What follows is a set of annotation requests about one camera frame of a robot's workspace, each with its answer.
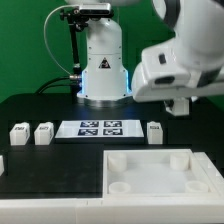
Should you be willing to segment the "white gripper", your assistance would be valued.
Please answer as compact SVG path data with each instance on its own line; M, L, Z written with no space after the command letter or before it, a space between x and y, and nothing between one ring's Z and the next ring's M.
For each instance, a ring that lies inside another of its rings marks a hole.
M205 86L198 87L200 73L176 62L173 45L171 39L142 51L132 78L132 94L136 102L162 101L168 113L187 116L192 100L224 95L224 68L215 80L206 77Z

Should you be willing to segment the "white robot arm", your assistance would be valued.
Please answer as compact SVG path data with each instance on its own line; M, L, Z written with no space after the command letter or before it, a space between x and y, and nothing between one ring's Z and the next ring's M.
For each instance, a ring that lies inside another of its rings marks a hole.
M175 101L224 93L224 0L151 0L175 36L144 49L128 81L121 28L111 19L112 8L139 1L65 0L75 26L87 28L87 67L78 98L96 106L129 97Z

